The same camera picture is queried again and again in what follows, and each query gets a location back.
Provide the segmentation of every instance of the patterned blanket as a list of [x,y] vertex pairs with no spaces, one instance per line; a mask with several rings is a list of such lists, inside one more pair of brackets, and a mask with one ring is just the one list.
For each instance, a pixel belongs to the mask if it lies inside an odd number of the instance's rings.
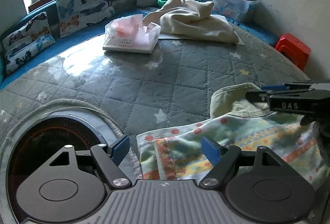
[[212,168],[201,149],[202,137],[208,136],[221,145],[234,144],[247,151],[265,145],[318,189],[328,167],[312,125],[300,126],[301,115],[272,113],[265,105],[259,108],[247,102],[246,91],[257,89],[251,83],[225,87],[212,96],[211,119],[138,135],[143,178],[199,182]]

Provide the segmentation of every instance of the star pattern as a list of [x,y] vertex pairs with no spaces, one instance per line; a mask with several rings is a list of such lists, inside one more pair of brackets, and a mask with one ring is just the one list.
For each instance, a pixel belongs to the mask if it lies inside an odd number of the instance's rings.
[[241,55],[239,55],[238,53],[230,53],[233,57],[237,57],[239,59],[241,59]]
[[162,185],[164,188],[166,188],[166,187],[169,185],[169,183],[168,183],[168,182],[164,182],[164,183],[161,183],[161,185]]
[[154,61],[149,61],[146,65],[144,65],[149,68],[149,70],[153,70],[158,67],[158,63]]
[[157,118],[156,123],[161,123],[161,122],[167,121],[167,115],[161,109],[159,109],[159,112],[154,115]]
[[308,216],[308,219],[311,220],[313,217],[315,217],[315,215],[314,215],[313,211],[311,211]]
[[42,92],[39,93],[37,99],[39,101],[41,101],[41,100],[44,100],[46,97],[47,97],[47,94],[44,91],[42,91]]
[[172,43],[173,43],[174,45],[176,45],[176,46],[181,45],[181,42],[176,41],[176,40],[174,40]]
[[244,75],[248,75],[250,72],[244,70],[244,69],[240,69],[240,73],[244,74]]
[[114,65],[110,70],[111,70],[112,72],[116,72],[116,71],[119,71],[120,68],[119,68],[119,66]]

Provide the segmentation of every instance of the butterfly pillow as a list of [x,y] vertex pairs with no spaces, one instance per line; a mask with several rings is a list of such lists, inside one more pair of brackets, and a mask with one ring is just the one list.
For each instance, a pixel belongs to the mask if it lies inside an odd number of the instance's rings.
[[2,40],[7,75],[54,43],[46,12],[33,17]]
[[56,0],[61,37],[115,15],[112,0]]

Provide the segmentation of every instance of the bed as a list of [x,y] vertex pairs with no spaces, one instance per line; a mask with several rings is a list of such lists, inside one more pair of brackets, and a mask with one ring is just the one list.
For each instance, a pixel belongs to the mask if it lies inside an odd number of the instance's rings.
[[268,44],[234,27],[245,46],[159,40],[153,53],[144,55],[104,53],[102,36],[82,42],[1,90],[2,134],[48,101],[77,98],[107,111],[138,154],[136,135],[207,119],[211,95],[222,87],[308,79]]

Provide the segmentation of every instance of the screw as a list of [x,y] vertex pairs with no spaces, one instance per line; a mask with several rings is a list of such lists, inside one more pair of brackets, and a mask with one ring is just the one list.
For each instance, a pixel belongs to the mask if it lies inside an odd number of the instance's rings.
[[124,187],[128,185],[129,181],[127,178],[117,178],[112,181],[115,186]]
[[217,179],[215,179],[215,178],[211,178],[211,177],[209,177],[209,178],[206,178],[206,179],[204,179],[203,181],[202,181],[202,183],[203,183],[203,185],[205,185],[205,186],[215,186],[215,185],[217,185],[218,183],[219,183],[219,181],[217,180]]

